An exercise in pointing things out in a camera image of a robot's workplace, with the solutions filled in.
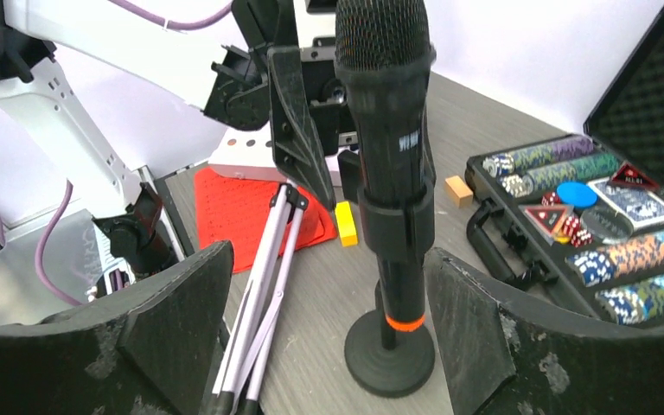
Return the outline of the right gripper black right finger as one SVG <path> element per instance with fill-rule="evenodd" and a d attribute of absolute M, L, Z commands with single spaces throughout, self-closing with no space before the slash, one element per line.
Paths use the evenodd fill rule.
<path fill-rule="evenodd" d="M 664 327 L 589 318 L 441 248 L 427 295 L 456 414 L 664 414 Z"/>

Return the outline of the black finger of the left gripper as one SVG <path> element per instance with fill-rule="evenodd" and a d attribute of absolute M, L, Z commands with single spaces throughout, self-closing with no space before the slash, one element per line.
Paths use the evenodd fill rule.
<path fill-rule="evenodd" d="M 267 58 L 273 162 L 286 179 L 332 211 L 335 191 L 306 99 L 301 51 L 294 46 L 273 47 Z"/>

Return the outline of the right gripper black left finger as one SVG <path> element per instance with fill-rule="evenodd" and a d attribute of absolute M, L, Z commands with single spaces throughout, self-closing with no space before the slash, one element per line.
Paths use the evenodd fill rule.
<path fill-rule="evenodd" d="M 197 414 L 233 271 L 216 242 L 34 325 L 0 326 L 0 414 Z"/>

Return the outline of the red sheet music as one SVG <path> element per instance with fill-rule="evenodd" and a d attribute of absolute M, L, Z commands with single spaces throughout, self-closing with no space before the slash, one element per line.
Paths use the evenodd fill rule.
<path fill-rule="evenodd" d="M 195 174 L 195 211 L 199 248 L 232 242 L 233 273 L 252 268 L 278 182 L 224 177 L 211 168 Z M 296 249 L 336 239 L 330 214 L 314 199 L 303 214 Z"/>

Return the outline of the lilac tripod music stand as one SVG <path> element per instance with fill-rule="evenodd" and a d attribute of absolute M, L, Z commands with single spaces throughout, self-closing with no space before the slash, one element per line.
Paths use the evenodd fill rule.
<path fill-rule="evenodd" d="M 259 214 L 263 231 L 239 302 L 212 394 L 216 414 L 253 414 L 277 327 L 303 213 L 310 201 L 297 185 L 271 165 L 271 133 L 227 131 L 207 161 L 222 178 L 250 184 L 266 180 L 271 194 L 260 196 L 268 213 Z"/>

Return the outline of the black round-base mic stand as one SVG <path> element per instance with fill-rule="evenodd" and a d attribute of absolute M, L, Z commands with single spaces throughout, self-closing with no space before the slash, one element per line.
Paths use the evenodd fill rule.
<path fill-rule="evenodd" d="M 344 150 L 340 164 L 344 196 L 361 212 L 363 236 L 378 261 L 375 308 L 359 317 L 344 342 L 354 381 L 383 398 L 416 392 L 430 378 L 435 350 L 425 327 L 424 256 L 434 241 L 434 191 L 421 175 L 422 195 L 406 207 L 372 201 L 363 186 L 361 158 Z"/>

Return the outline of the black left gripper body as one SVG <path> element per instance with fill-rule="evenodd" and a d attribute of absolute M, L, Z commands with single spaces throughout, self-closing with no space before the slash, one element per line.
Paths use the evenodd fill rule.
<path fill-rule="evenodd" d="M 233 1 L 231 11 L 247 49 L 227 48 L 214 63 L 217 78 L 203 113 L 240 131 L 271 125 L 277 155 L 304 155 L 310 139 L 299 137 L 284 111 L 285 80 L 303 85 L 304 103 L 324 155 L 355 144 L 347 95 L 336 78 L 333 1 Z"/>

